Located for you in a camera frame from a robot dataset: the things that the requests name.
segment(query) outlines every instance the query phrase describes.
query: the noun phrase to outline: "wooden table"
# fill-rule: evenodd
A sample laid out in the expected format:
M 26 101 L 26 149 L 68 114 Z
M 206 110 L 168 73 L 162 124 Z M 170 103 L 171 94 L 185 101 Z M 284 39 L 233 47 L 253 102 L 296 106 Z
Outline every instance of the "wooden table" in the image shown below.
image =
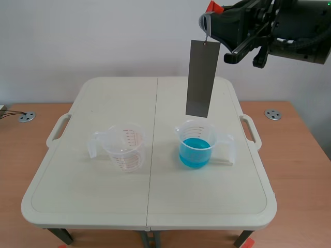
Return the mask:
M 264 230 L 254 233 L 256 247 L 328 247 L 331 227 L 331 162 L 288 102 L 242 102 L 262 139 L 259 152 L 278 210 Z M 0 247 L 58 247 L 50 232 L 24 220 L 22 197 L 46 151 L 46 139 L 71 104 L 19 104 L 11 110 L 35 111 L 37 117 L 19 123 L 17 116 L 0 120 Z M 280 121 L 263 112 L 274 108 Z M 142 247 L 132 231 L 70 230 L 77 247 Z M 233 247 L 240 231 L 165 231 L 163 248 Z

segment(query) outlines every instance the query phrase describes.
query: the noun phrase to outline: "black cable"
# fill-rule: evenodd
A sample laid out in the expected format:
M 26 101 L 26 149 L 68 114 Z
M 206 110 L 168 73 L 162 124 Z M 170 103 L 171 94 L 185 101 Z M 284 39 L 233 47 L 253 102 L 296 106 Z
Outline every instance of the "black cable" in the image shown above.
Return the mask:
M 8 114 L 3 114 L 0 115 L 0 120 L 7 117 L 7 116 L 11 116 L 11 115 L 22 115 L 22 113 L 8 113 Z
M 325 30 L 323 33 L 317 35 L 314 38 L 308 39 L 306 41 L 297 41 L 293 42 L 292 44 L 284 43 L 281 41 L 275 41 L 274 44 L 283 47 L 284 50 L 296 50 L 296 49 L 302 49 L 306 47 L 310 47 L 311 45 L 315 45 L 331 36 L 331 25 L 327 30 Z

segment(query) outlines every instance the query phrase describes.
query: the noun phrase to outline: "empty measuring cup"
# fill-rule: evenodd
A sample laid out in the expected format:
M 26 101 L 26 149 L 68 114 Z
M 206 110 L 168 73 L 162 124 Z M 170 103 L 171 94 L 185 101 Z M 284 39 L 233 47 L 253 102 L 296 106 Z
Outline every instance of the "empty measuring cup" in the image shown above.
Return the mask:
M 234 164 L 235 144 L 230 135 L 217 132 L 215 127 L 204 120 L 188 120 L 175 128 L 180 145 L 179 158 L 187 166 L 201 168 L 206 165 L 213 148 L 219 144 L 229 144 L 229 162 Z
M 145 132 L 135 124 L 115 125 L 105 132 L 95 132 L 87 143 L 91 158 L 97 156 L 98 143 L 108 153 L 112 163 L 123 171 L 134 171 L 145 160 Z

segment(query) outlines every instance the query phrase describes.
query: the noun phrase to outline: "table surface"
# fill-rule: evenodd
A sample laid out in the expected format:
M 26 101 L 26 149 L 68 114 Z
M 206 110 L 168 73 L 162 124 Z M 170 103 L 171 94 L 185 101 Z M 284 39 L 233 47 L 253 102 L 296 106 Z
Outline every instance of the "table surface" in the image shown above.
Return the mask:
M 242 102 L 263 146 L 259 151 L 276 193 L 276 217 L 255 232 L 254 247 L 327 247 L 331 199 L 331 163 L 288 102 Z M 0 246 L 57 247 L 50 232 L 24 220 L 20 203 L 47 147 L 45 140 L 71 104 L 18 104 L 16 111 L 36 111 L 37 118 L 19 123 L 16 116 L 0 120 Z M 278 109 L 280 121 L 267 119 L 265 109 Z M 141 247 L 139 235 L 118 230 L 70 230 L 77 247 Z M 233 247 L 239 231 L 165 231 L 163 247 Z
M 245 137 L 232 84 L 215 78 L 208 118 L 185 115 L 186 94 L 187 77 L 86 82 L 63 135 L 47 140 L 50 149 L 22 200 L 26 220 L 40 228 L 125 230 L 258 230 L 268 225 L 276 214 L 275 196 L 256 145 Z M 235 163 L 223 162 L 229 148 L 218 144 L 207 166 L 183 166 L 174 127 L 188 119 L 207 121 L 217 132 L 232 135 Z M 142 168 L 124 173 L 102 149 L 89 158 L 86 144 L 93 132 L 130 121 L 146 133 Z

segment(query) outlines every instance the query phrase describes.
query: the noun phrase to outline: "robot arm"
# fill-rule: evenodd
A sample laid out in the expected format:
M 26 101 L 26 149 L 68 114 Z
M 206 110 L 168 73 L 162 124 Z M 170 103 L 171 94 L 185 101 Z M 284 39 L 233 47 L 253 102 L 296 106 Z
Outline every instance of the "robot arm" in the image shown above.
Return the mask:
M 224 62 L 236 64 L 260 48 L 253 60 L 263 68 L 268 54 L 324 64 L 331 49 L 331 2 L 242 0 L 222 14 L 207 12 L 200 27 L 230 51 Z

